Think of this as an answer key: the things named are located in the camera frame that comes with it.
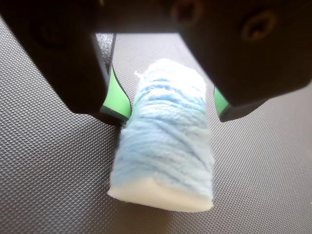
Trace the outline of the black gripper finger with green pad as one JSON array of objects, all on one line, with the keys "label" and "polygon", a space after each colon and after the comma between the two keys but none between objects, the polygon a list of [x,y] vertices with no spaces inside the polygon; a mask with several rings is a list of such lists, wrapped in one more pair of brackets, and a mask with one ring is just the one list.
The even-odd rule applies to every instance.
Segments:
[{"label": "black gripper finger with green pad", "polygon": [[215,85],[222,122],[312,80],[309,0],[175,0],[170,13]]},{"label": "black gripper finger with green pad", "polygon": [[130,100],[112,63],[116,35],[104,35],[102,52],[91,27],[103,6],[101,0],[3,0],[0,14],[70,111],[127,120]]}]

